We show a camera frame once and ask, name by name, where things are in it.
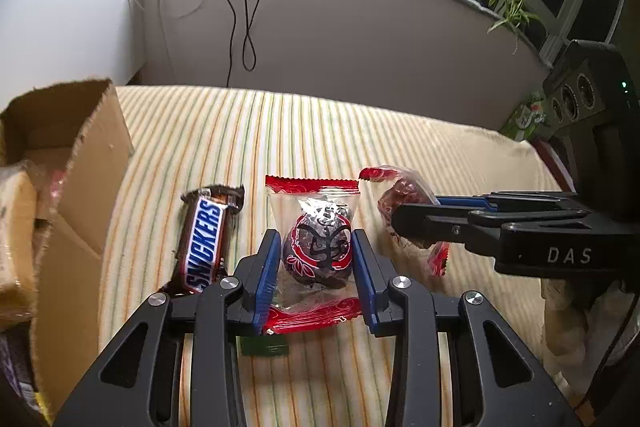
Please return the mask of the red clear dark snack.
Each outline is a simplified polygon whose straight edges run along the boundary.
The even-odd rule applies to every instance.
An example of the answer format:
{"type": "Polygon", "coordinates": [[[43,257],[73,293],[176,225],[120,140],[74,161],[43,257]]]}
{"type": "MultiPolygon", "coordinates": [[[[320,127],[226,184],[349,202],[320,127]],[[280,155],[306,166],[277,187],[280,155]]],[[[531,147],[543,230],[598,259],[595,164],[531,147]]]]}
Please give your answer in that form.
{"type": "Polygon", "coordinates": [[[363,168],[359,179],[372,188],[376,208],[390,239],[393,258],[421,280],[446,273],[447,242],[427,236],[424,210],[439,204],[431,187],[416,170],[382,165],[363,168]]]}

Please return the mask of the green candy wrapper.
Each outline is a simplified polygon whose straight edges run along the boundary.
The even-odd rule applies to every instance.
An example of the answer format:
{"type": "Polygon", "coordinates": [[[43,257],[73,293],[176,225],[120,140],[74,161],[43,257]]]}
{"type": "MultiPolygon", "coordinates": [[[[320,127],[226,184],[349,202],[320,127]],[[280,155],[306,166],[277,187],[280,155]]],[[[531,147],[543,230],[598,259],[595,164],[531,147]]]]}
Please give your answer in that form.
{"type": "Polygon", "coordinates": [[[240,348],[244,357],[286,357],[288,337],[285,335],[245,336],[240,338],[240,348]]]}

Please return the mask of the Snickers bar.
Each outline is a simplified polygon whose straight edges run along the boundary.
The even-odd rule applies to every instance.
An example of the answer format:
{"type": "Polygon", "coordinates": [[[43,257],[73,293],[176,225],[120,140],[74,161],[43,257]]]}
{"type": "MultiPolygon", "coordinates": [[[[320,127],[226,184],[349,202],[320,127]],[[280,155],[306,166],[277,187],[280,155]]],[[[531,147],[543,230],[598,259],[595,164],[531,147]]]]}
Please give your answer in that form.
{"type": "Polygon", "coordinates": [[[186,213],[175,265],[163,291],[171,296],[201,294],[227,275],[229,235],[244,206],[242,186],[206,185],[181,196],[186,213]]]}

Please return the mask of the bread sandwich pack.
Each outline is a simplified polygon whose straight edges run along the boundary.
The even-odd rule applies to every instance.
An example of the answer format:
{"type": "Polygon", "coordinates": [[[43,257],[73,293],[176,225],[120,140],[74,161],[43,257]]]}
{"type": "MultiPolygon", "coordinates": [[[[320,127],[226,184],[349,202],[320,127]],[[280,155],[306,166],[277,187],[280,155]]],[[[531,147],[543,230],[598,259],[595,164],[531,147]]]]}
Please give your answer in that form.
{"type": "Polygon", "coordinates": [[[36,295],[37,191],[22,165],[1,168],[1,329],[28,321],[36,295]]]}

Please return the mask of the red clear round pastry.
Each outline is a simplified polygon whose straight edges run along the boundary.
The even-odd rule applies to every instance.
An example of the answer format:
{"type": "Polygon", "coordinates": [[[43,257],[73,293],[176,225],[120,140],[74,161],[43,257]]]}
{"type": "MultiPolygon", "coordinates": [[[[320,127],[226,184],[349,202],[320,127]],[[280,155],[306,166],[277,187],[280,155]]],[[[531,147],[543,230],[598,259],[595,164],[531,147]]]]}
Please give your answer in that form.
{"type": "Polygon", "coordinates": [[[281,236],[277,282],[262,331],[286,335],[325,329],[361,314],[354,280],[352,221],[359,182],[266,176],[281,236]]]}

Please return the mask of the green snack bag background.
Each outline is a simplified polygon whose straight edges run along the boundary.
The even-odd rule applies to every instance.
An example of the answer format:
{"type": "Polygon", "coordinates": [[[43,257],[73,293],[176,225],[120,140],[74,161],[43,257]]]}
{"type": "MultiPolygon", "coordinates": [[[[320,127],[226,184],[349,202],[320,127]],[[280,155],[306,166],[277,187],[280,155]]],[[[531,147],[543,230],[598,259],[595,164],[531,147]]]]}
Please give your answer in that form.
{"type": "Polygon", "coordinates": [[[513,109],[499,132],[513,141],[522,142],[529,140],[545,122],[544,96],[535,91],[513,109]]]}

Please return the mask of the brown cardboard box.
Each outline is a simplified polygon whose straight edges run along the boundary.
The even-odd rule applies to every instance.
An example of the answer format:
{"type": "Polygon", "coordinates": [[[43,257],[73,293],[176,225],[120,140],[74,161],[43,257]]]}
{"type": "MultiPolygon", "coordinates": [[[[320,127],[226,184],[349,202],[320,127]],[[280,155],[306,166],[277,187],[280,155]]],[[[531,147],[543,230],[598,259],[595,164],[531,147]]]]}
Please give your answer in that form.
{"type": "Polygon", "coordinates": [[[112,211],[134,153],[114,84],[58,83],[14,98],[1,114],[1,159],[63,173],[35,257],[30,353],[55,415],[99,353],[99,288],[112,211]]]}

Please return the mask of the white cabinet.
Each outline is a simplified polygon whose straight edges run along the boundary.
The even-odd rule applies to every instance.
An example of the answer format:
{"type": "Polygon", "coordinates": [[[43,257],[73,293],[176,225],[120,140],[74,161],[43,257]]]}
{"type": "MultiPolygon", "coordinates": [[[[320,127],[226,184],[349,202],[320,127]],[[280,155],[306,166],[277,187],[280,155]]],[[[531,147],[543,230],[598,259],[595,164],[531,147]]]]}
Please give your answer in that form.
{"type": "Polygon", "coordinates": [[[127,83],[144,63],[142,0],[1,0],[1,102],[86,78],[127,83]]]}

